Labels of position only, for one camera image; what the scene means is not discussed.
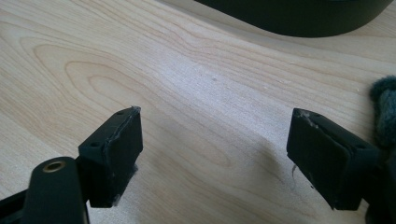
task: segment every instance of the black object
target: black object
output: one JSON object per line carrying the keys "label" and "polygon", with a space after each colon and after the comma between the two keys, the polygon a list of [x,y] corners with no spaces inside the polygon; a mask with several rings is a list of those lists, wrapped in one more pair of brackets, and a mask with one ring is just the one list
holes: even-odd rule
{"label": "black object", "polygon": [[280,35],[322,37],[358,29],[392,0],[195,0]]}
{"label": "black object", "polygon": [[79,146],[77,159],[44,161],[29,189],[0,201],[0,223],[89,223],[87,200],[94,207],[117,204],[142,149],[140,108],[117,112]]}
{"label": "black object", "polygon": [[288,157],[331,208],[370,204],[367,223],[396,223],[396,154],[374,147],[320,114],[293,110]]}

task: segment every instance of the black curved object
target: black curved object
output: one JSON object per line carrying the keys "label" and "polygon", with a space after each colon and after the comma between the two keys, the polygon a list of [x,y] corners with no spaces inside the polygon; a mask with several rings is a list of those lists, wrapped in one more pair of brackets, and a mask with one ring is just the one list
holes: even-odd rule
{"label": "black curved object", "polygon": [[392,0],[195,0],[280,35],[340,35],[378,16]]}

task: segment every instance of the wooden table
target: wooden table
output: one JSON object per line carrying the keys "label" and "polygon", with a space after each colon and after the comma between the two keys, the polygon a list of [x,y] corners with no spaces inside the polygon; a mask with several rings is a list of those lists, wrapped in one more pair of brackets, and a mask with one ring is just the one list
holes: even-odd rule
{"label": "wooden table", "polygon": [[142,107],[139,171],[92,223],[364,223],[287,157],[291,111],[372,141],[370,85],[396,73],[396,3],[346,35],[271,34],[182,0],[0,2],[0,199]]}

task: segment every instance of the grey fuzzy material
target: grey fuzzy material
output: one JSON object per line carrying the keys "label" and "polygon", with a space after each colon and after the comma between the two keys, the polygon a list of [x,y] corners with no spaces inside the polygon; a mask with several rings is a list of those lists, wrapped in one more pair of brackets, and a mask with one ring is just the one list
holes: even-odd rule
{"label": "grey fuzzy material", "polygon": [[383,148],[396,145],[396,77],[378,80],[370,91],[375,103],[375,139]]}

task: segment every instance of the table surface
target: table surface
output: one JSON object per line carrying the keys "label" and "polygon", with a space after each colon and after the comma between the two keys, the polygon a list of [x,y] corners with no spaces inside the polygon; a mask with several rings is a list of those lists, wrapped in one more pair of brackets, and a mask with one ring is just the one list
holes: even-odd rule
{"label": "table surface", "polygon": [[301,107],[373,141],[370,85],[396,73],[396,3],[345,35],[275,35],[182,0],[0,2],[0,199],[142,107],[144,150],[92,223],[364,223],[287,157]]}

